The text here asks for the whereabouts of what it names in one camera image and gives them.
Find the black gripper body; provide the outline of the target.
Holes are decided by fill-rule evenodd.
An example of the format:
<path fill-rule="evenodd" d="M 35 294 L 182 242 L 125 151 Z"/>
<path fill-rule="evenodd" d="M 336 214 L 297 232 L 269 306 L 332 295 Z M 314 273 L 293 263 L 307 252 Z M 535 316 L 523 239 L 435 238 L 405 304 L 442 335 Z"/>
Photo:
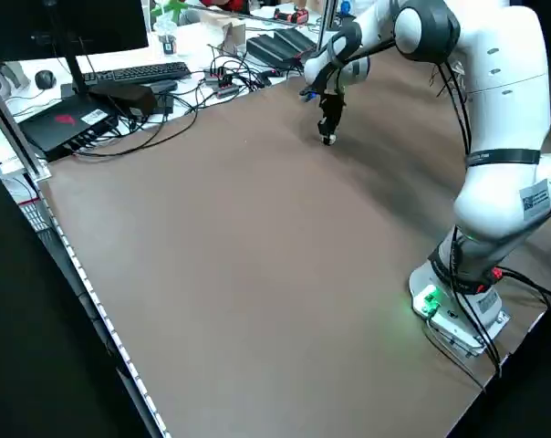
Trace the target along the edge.
<path fill-rule="evenodd" d="M 320 95 L 319 107 L 326 120 L 339 120 L 345 106 L 344 92 L 323 92 Z"/>

